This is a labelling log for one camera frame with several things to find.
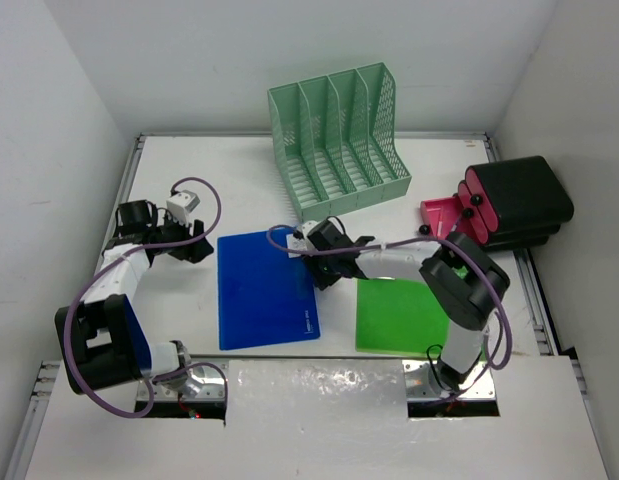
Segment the red pen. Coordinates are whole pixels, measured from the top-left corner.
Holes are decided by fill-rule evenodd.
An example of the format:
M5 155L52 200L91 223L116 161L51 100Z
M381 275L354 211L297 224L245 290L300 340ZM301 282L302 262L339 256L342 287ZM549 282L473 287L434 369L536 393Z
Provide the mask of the red pen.
M436 235L437 237L442 237L443 233L444 233L444 226L445 226L445 212L444 210L439 210L439 216L438 216L438 224L437 224L437 231L436 231Z

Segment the black pink drawer box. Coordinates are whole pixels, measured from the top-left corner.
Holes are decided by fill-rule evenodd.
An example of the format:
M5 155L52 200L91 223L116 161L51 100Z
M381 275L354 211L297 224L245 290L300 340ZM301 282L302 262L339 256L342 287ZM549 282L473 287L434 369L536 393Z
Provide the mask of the black pink drawer box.
M437 237L439 210L445 212ZM565 188L542 156L471 165L457 191L420 204L418 233L445 238L453 231L489 252L544 245L574 215Z

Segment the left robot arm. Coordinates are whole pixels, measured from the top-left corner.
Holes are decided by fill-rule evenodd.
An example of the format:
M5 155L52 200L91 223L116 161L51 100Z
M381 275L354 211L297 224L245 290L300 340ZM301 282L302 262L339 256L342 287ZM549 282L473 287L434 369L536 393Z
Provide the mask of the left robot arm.
M190 214L199 198L190 191L171 195L166 209L148 200L122 203L115 214L115 229L103 251L102 266L114 268L82 296L72 325L73 358L83 380L93 390L174 372L185 366L180 341L150 344L134 312L132 300L144 273L157 255L168 254L195 264L214 252L208 240L130 256L127 251L147 244L172 244L204 232Z

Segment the green file organizer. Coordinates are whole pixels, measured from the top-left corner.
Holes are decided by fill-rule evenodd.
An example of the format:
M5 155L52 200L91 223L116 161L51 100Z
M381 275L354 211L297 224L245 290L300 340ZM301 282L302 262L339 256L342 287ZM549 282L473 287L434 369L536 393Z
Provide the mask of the green file organizer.
M383 63L268 90L275 162L300 221L404 196L395 145L396 82Z

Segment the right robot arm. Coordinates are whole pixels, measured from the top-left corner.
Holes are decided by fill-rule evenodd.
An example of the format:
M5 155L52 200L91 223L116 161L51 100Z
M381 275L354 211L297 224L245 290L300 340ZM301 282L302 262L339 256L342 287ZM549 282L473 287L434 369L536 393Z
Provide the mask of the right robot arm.
M510 279L470 237L458 231L435 240L417 237L383 245L373 236L353 241L332 220L308 221L294 235L305 247L303 264L318 289L343 278L390 278L426 285L449 319L440 356L428 367L430 389L436 395L458 394L477 364L487 323L495 315L508 350L495 367L511 357L512 331L502 300Z

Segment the blue clip file folder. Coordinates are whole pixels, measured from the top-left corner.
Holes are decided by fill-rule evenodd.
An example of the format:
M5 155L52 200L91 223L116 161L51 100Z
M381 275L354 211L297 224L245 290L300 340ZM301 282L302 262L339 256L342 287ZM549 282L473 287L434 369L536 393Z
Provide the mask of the blue clip file folder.
M311 276L299 257L273 247L264 231L219 238L217 268L222 350L320 337Z

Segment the green clip file folder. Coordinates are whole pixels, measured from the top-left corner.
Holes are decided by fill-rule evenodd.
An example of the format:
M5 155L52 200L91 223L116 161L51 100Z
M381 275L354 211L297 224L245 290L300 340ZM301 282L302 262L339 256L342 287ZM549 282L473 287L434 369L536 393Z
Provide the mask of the green clip file folder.
M423 357L442 345L450 320L428 286L398 279L357 282L356 350Z

